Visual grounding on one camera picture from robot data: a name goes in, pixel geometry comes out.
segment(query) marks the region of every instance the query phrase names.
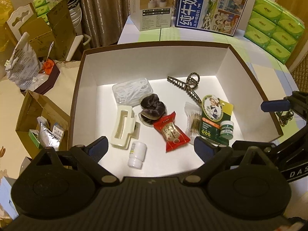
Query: white plastic bottle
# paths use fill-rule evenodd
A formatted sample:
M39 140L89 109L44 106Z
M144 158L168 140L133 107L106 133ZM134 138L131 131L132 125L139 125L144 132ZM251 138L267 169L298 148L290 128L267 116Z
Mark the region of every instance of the white plastic bottle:
M141 169L144 161L147 145L142 142L133 142L129 152L128 166Z

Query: white small box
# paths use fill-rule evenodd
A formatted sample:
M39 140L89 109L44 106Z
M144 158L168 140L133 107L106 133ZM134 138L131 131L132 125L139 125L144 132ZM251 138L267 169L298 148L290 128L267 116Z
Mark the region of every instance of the white small box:
M174 0L130 0L131 20L139 31L168 28Z

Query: orange label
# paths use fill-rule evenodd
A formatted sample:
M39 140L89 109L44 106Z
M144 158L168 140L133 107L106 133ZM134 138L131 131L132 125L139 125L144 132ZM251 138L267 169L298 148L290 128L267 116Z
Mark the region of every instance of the orange label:
M206 122L206 123L208 123L208 124L214 126L215 128L218 128L218 129L219 129L219 127L220 127L218 124L216 124L216 123L214 123L214 122L212 122L212 121L206 119L205 117L202 118L202 121L204 121L204 122Z

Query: small green jar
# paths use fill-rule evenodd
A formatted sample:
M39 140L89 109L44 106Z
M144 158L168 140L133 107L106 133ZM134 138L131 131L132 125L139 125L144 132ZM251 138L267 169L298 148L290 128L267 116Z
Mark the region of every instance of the small green jar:
M227 140L231 140L233 138L233 127L234 127L233 122L222 121L220 123L220 137L225 138Z

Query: brown woven fabric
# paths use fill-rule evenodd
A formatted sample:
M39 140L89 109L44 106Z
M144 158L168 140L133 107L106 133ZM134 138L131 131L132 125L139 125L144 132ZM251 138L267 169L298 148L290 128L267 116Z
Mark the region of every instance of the brown woven fabric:
M293 69L291 75L299 91L308 92L308 52L303 57L299 65Z

